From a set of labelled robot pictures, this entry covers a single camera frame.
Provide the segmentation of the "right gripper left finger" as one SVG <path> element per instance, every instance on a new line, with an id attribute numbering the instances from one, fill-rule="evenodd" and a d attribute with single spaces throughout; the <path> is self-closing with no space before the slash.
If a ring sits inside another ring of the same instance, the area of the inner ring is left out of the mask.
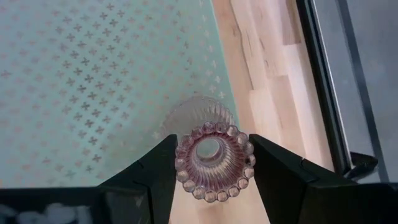
<path id="1" fill-rule="evenodd" d="M 99 186 L 111 224 L 169 224 L 176 185 L 177 136 L 171 134 Z"/>

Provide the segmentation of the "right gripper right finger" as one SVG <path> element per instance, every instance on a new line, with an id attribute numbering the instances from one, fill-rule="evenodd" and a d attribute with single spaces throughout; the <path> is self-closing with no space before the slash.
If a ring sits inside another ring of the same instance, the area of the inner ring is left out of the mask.
<path id="1" fill-rule="evenodd" d="M 302 204 L 311 183 L 349 185 L 346 179 L 258 135 L 254 146 L 254 180 L 271 224 L 299 224 Z"/>

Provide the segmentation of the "pink ribbed glass candle holder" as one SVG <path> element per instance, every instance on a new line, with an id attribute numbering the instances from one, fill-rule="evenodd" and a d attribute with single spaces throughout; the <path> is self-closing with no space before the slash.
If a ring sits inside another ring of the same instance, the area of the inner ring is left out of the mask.
<path id="1" fill-rule="evenodd" d="M 249 136 L 214 98 L 193 96 L 179 103 L 166 116 L 162 133 L 176 134 L 177 180 L 197 200 L 225 202 L 254 177 L 256 158 Z"/>

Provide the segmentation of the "green perforated metal shelf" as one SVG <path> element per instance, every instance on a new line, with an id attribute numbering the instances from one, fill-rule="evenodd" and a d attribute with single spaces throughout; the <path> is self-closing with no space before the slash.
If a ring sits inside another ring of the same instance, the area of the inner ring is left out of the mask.
<path id="1" fill-rule="evenodd" d="M 0 188 L 98 185 L 218 119 L 211 0 L 0 0 Z"/>

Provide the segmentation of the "black frame foot bracket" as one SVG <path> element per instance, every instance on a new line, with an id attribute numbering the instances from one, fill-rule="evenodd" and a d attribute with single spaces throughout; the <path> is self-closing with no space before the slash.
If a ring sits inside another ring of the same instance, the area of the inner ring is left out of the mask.
<path id="1" fill-rule="evenodd" d="M 370 155 L 350 152 L 352 168 L 344 175 L 346 179 L 358 181 L 375 172 L 378 160 Z"/>

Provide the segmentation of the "black aluminium table frame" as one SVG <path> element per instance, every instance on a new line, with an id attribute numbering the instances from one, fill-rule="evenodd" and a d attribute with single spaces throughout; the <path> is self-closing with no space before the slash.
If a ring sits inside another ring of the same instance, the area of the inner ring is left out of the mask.
<path id="1" fill-rule="evenodd" d="M 329 63 L 316 14 L 315 1 L 295 0 L 295 2 L 307 46 L 333 167 L 337 174 L 345 175 L 351 170 L 351 159 L 341 126 Z"/>

